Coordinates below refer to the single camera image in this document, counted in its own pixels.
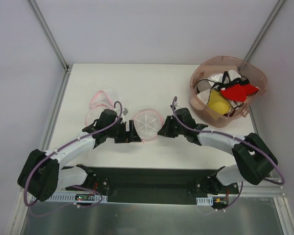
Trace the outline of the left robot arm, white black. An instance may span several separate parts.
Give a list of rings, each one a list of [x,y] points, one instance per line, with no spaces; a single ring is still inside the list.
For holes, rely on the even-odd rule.
[[[94,172],[83,164],[65,166],[80,155],[95,149],[107,139],[115,143],[141,142],[134,121],[124,122],[110,109],[101,112],[98,119],[84,127],[77,137],[53,150],[35,149],[29,154],[17,179],[17,184],[38,201],[49,199],[56,190],[80,187],[94,190]]]

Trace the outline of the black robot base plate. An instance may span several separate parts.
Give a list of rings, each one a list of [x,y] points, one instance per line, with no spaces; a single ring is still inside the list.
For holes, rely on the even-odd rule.
[[[202,183],[211,169],[151,169],[91,167],[92,182],[82,187],[96,189],[108,202],[194,205],[207,197]]]

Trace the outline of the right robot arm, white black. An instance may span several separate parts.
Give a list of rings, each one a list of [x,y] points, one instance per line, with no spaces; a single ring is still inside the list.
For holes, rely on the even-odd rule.
[[[158,135],[168,138],[183,135],[190,143],[212,147],[234,157],[234,165],[222,166],[200,182],[206,193],[217,195],[238,182],[258,185],[278,165],[276,157],[258,134],[235,137],[215,131],[206,124],[196,123],[187,108],[177,109],[172,116],[167,116]]]

